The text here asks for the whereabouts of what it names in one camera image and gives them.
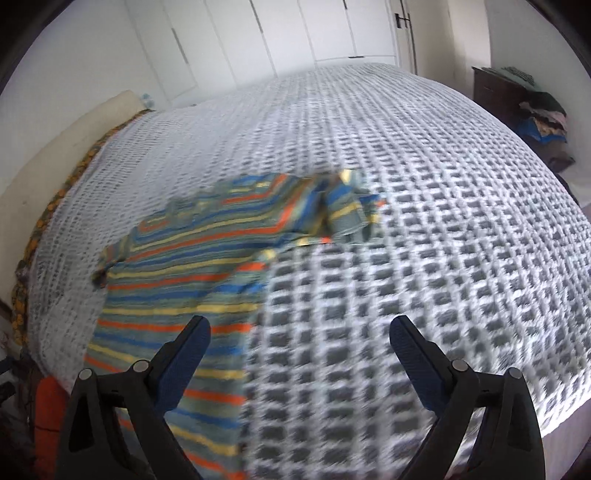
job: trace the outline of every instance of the dark brown dresser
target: dark brown dresser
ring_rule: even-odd
[[[519,104],[527,100],[527,90],[501,75],[472,67],[474,101],[514,130],[519,121]]]

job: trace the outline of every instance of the white wardrobe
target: white wardrobe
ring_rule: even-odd
[[[316,66],[400,66],[390,0],[125,0],[173,106]]]

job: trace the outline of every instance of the pillow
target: pillow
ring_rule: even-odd
[[[0,196],[0,300],[4,303],[12,302],[14,271],[47,204],[96,141],[144,108],[130,90],[101,103],[41,149]]]

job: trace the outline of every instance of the striped sweater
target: striped sweater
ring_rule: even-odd
[[[107,288],[85,363],[98,374],[150,359],[195,315],[212,341],[178,407],[165,419],[205,479],[242,479],[238,451],[243,350],[277,252],[375,233],[378,197],[358,173],[221,181],[176,199],[107,247],[93,276]],[[129,417],[121,424],[131,429]]]

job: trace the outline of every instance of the bedspread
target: bedspread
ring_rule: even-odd
[[[290,250],[270,267],[246,356],[250,475],[400,471],[432,418],[389,347],[398,313],[475,370],[521,368],[542,434],[589,399],[591,225],[505,125],[379,64],[148,113],[112,137],[38,246],[36,359],[72,386],[105,299],[89,280],[100,252],[172,197],[245,174],[344,168],[387,201],[383,236]]]

